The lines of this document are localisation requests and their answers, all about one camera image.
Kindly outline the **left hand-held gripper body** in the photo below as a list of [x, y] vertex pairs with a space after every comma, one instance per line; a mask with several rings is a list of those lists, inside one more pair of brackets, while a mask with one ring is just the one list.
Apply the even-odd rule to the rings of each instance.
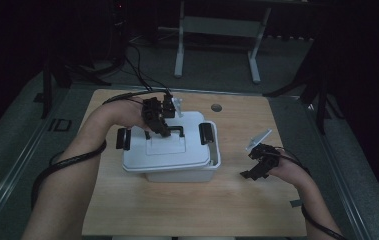
[[[176, 116], [182, 117], [181, 102], [182, 100], [180, 98], [175, 98], [170, 94], [165, 94], [163, 101], [159, 101], [156, 97], [145, 99], [143, 101], [142, 118], [147, 124], [151, 119], [165, 121], [167, 118], [175, 118]], [[184, 133], [182, 126], [169, 126], [169, 129], [171, 132], [178, 131], [180, 134]]]

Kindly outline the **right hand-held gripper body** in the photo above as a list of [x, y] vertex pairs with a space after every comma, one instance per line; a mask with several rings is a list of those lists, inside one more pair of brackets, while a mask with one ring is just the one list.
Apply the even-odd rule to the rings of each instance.
[[262, 166], [267, 169], [268, 172], [272, 168], [278, 166], [280, 157], [280, 153], [276, 150], [275, 147], [263, 143], [263, 141], [271, 134], [271, 132], [271, 129], [267, 129], [255, 137], [252, 137], [248, 146], [246, 147], [248, 154], [251, 151], [258, 151], [264, 154], [264, 160], [262, 162], [257, 161], [257, 164], [255, 166]]

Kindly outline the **white plastic storage box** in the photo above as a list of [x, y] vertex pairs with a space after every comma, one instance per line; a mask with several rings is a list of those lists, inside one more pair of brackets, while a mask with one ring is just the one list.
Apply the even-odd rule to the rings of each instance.
[[146, 173], [145, 176], [148, 181], [159, 183], [195, 183], [208, 182], [213, 178], [221, 165], [217, 127], [212, 121], [206, 121], [201, 126], [206, 127], [212, 133], [213, 141], [206, 144], [209, 150], [208, 163], [198, 168]]

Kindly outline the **person's left hand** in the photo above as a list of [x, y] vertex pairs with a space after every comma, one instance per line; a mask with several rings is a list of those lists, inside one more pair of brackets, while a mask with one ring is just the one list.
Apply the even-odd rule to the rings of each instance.
[[143, 100], [133, 97], [127, 100], [113, 101], [103, 105], [108, 122], [111, 125], [119, 125], [126, 128], [137, 126], [143, 130], [150, 128], [142, 118]]

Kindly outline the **person's right hand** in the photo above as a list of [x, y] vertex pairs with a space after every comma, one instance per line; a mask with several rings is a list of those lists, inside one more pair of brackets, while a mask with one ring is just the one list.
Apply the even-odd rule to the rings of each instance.
[[268, 174], [292, 184], [297, 189], [307, 186], [310, 181], [310, 176], [307, 172], [292, 161], [284, 150], [280, 150], [279, 153], [280, 157], [278, 166], [272, 168]]

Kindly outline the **black tripod stand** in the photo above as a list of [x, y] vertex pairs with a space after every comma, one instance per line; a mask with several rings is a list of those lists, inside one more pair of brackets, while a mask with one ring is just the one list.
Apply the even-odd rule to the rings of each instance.
[[305, 88], [300, 95], [303, 104], [312, 104], [317, 99], [315, 124], [319, 132], [324, 135], [324, 120], [326, 116], [326, 104], [328, 102], [329, 64], [331, 55], [320, 54], [317, 50], [309, 50], [298, 68], [291, 83], [268, 93], [264, 97], [278, 97], [294, 90], [301, 85]]
[[61, 57], [49, 58], [42, 71], [43, 91], [37, 99], [43, 104], [42, 119], [45, 119], [53, 107], [52, 79], [55, 79], [60, 88], [69, 88], [72, 84], [70, 73], [73, 72], [83, 79], [100, 86], [110, 86], [110, 83], [98, 78], [94, 73], [85, 70], [67, 59]]

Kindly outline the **dark equipment with red light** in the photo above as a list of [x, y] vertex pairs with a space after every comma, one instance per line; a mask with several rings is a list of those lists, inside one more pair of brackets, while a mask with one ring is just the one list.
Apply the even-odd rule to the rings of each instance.
[[120, 66], [125, 60], [128, 45], [128, 0], [110, 0], [110, 48], [111, 62]]

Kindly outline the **white metal stand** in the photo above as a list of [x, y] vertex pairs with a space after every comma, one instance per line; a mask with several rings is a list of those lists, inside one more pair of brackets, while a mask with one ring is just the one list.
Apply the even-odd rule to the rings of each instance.
[[185, 13], [185, 0], [181, 0], [179, 9], [178, 48], [174, 67], [174, 76], [176, 78], [181, 78], [183, 75], [185, 33], [247, 37], [255, 40], [253, 48], [247, 52], [247, 58], [252, 82], [254, 84], [259, 84], [261, 78], [256, 57], [270, 14], [271, 8], [267, 7], [263, 11], [262, 19], [260, 21], [192, 16]]

